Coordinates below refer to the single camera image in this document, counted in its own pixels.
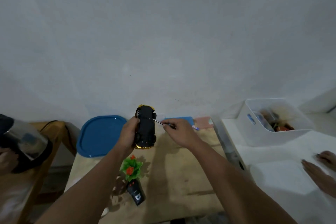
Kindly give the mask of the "person's left hand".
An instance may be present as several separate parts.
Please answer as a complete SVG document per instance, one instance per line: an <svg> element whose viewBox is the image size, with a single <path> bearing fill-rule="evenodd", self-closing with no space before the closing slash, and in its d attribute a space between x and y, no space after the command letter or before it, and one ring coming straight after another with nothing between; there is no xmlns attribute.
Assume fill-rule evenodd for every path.
<svg viewBox="0 0 336 224"><path fill-rule="evenodd" d="M120 150L124 157L128 157L134 150L133 144L135 140L136 127L129 125L129 120L123 125L116 147Z"/></svg>

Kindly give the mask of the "person's right hand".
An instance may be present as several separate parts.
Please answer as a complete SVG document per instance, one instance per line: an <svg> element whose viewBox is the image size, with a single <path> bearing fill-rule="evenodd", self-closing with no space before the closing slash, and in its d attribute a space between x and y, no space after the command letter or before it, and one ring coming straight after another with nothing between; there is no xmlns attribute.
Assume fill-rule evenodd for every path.
<svg viewBox="0 0 336 224"><path fill-rule="evenodd" d="M200 148L204 145L204 142L197 135L191 125L183 119L171 118L162 120L163 124L174 124L176 131L168 133L168 135L175 141L180 147L187 148L193 151L196 148Z"/></svg>

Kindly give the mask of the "small screwdriver with blue handle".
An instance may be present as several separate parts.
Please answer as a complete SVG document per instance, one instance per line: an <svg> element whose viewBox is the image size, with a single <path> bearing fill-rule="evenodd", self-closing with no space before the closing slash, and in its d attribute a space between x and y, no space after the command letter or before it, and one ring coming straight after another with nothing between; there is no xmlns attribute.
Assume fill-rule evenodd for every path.
<svg viewBox="0 0 336 224"><path fill-rule="evenodd" d="M158 123L158 124L161 124L161 125L164 125L163 123L161 123L160 121L158 120L155 120L153 119L154 122ZM176 129L176 126L174 124L168 124L172 129ZM194 124L191 125L191 127L196 130L196 131L199 131L200 129L198 127L196 127Z"/></svg>

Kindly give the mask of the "black and yellow toy car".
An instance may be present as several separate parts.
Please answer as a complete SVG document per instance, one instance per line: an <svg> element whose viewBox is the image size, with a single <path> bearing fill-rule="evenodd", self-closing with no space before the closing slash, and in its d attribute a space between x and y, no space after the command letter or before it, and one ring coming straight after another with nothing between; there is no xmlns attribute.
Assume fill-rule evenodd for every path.
<svg viewBox="0 0 336 224"><path fill-rule="evenodd" d="M133 147L135 149L150 149L154 147L157 140L155 135L157 114L154 108L147 105L139 105L135 117L139 122L135 130Z"/></svg>

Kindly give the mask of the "person's right forearm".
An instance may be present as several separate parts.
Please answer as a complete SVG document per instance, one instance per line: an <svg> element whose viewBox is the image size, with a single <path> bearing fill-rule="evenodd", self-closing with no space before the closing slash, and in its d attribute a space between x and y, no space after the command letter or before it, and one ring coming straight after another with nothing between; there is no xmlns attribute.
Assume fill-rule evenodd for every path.
<svg viewBox="0 0 336 224"><path fill-rule="evenodd" d="M297 224L270 196L198 137L185 147L196 157L232 224Z"/></svg>

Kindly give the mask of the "person's left forearm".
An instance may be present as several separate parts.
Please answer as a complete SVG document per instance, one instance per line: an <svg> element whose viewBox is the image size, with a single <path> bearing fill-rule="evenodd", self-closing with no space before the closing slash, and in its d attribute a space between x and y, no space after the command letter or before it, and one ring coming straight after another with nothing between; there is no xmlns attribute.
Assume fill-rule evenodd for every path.
<svg viewBox="0 0 336 224"><path fill-rule="evenodd" d="M116 144L84 177L58 198L35 224L98 224L119 175L133 151Z"/></svg>

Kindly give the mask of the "blue plastic container lid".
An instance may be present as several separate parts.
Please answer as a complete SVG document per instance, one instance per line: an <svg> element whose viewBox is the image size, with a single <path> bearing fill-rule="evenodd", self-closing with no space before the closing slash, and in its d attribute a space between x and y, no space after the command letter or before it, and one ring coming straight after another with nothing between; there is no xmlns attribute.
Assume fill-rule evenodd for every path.
<svg viewBox="0 0 336 224"><path fill-rule="evenodd" d="M97 116L81 128L77 139L77 153L85 158L103 157L117 143L127 120L119 115Z"/></svg>

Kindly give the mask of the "artificial plant with orange flowers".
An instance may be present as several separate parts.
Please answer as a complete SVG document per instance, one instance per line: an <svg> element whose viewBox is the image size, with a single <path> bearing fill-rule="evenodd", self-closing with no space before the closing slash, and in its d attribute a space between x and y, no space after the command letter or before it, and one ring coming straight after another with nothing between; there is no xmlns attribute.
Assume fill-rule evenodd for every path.
<svg viewBox="0 0 336 224"><path fill-rule="evenodd" d="M120 171L125 175L125 180L130 182L141 177L142 165L143 162L138 161L135 155L131 155L124 159Z"/></svg>

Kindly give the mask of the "black remote control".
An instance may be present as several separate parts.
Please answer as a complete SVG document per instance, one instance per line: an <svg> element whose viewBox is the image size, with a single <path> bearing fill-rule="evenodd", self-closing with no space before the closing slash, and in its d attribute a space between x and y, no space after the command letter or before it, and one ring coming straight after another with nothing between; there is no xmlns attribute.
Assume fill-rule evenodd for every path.
<svg viewBox="0 0 336 224"><path fill-rule="evenodd" d="M139 206L145 201L145 193L143 192L141 184L137 179L129 181L126 186L126 190L132 197L136 206Z"/></svg>

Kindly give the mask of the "wooden side table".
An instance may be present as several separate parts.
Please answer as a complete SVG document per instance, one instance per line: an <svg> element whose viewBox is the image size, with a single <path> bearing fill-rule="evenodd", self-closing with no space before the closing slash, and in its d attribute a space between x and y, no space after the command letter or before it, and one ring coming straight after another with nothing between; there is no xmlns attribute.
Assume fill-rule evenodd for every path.
<svg viewBox="0 0 336 224"><path fill-rule="evenodd" d="M52 153L39 167L0 176L0 224L28 224L59 147L63 144L75 156L75 150L70 148L72 134L64 121L31 124L51 140Z"/></svg>

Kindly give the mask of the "white plastic storage basket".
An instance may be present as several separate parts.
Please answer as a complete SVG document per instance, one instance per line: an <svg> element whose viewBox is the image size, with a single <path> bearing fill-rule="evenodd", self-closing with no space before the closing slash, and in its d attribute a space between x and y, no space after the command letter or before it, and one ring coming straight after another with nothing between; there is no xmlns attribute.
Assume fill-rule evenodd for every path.
<svg viewBox="0 0 336 224"><path fill-rule="evenodd" d="M274 123L288 123L295 130L275 132ZM237 117L237 127L251 147L282 145L315 129L313 123L284 98L245 100Z"/></svg>

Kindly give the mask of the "orange and black small item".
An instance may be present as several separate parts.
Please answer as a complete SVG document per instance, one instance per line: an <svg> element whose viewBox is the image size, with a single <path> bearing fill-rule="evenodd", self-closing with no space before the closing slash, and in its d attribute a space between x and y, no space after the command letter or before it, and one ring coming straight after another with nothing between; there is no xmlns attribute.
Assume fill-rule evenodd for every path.
<svg viewBox="0 0 336 224"><path fill-rule="evenodd" d="M284 131L293 131L295 130L291 125L288 123L274 123L272 126L275 132L284 132Z"/></svg>

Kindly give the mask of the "white appliance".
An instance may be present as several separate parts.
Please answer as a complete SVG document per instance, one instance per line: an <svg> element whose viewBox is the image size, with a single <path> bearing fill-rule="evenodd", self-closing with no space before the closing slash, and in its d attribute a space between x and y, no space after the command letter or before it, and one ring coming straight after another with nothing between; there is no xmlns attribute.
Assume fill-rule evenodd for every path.
<svg viewBox="0 0 336 224"><path fill-rule="evenodd" d="M326 113L308 117L315 130L277 146L248 146L235 119L217 120L215 129L224 149L236 154L235 165L240 168L240 161L243 173L298 224L336 224L336 199L322 192L301 164L303 159L311 162L336 180L336 172L316 159L325 150L336 153L336 117Z"/></svg>

